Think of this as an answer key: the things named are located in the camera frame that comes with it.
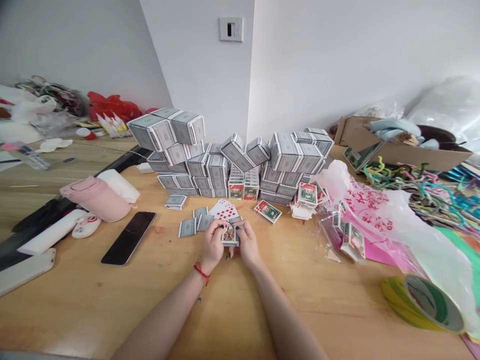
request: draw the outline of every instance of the hand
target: hand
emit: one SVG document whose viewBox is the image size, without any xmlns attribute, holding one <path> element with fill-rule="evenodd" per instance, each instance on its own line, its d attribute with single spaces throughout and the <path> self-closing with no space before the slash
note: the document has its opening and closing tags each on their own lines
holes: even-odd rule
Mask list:
<svg viewBox="0 0 480 360">
<path fill-rule="evenodd" d="M 264 261 L 259 253 L 257 236 L 250 226 L 250 223 L 247 220 L 244 220 L 236 222 L 233 225 L 235 226 L 236 233 L 240 237 L 241 258 L 245 263 L 245 266 L 251 271 L 261 268 Z"/>
<path fill-rule="evenodd" d="M 221 238 L 224 228 L 228 225 L 230 224 L 226 221 L 215 219 L 205 231 L 205 244 L 200 265 L 201 270 L 207 275 L 210 275 L 215 269 L 224 254 L 224 245 L 221 243 Z"/>
</svg>

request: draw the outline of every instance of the smartphone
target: smartphone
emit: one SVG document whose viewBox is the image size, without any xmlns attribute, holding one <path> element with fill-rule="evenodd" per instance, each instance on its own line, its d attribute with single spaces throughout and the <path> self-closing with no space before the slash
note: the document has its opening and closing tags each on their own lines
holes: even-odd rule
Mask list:
<svg viewBox="0 0 480 360">
<path fill-rule="evenodd" d="M 154 212 L 137 212 L 101 259 L 102 264 L 125 265 L 154 221 Z"/>
</svg>

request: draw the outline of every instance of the pink thermos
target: pink thermos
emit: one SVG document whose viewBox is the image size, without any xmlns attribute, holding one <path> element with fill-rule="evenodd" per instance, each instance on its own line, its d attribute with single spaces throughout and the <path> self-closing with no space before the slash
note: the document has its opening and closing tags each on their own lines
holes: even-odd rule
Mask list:
<svg viewBox="0 0 480 360">
<path fill-rule="evenodd" d="M 123 219 L 131 209 L 104 180 L 93 176 L 62 187 L 60 194 L 107 223 Z"/>
</svg>

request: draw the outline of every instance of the yellow tape roll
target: yellow tape roll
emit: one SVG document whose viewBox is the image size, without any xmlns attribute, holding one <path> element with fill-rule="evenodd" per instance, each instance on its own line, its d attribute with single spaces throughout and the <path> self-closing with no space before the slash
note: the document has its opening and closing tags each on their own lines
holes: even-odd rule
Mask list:
<svg viewBox="0 0 480 360">
<path fill-rule="evenodd" d="M 461 334 L 465 322 L 450 297 L 430 281 L 416 275 L 386 277 L 381 291 L 387 302 L 410 325 Z"/>
</svg>

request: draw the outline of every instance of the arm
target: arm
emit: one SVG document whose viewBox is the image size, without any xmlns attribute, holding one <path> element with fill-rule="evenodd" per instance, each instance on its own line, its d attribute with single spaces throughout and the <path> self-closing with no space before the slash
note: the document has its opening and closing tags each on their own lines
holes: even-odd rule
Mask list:
<svg viewBox="0 0 480 360">
<path fill-rule="evenodd" d="M 210 275 L 224 253 L 221 236 L 226 221 L 214 220 L 205 232 L 200 259 L 202 271 Z M 192 269 L 180 284 L 163 299 L 133 330 L 111 360 L 165 359 L 204 287 L 203 276 Z"/>
<path fill-rule="evenodd" d="M 328 356 L 314 333 L 300 319 L 294 307 L 264 264 L 257 237 L 248 221 L 235 224 L 240 237 L 241 257 L 255 276 L 279 359 L 322 359 Z"/>
</svg>

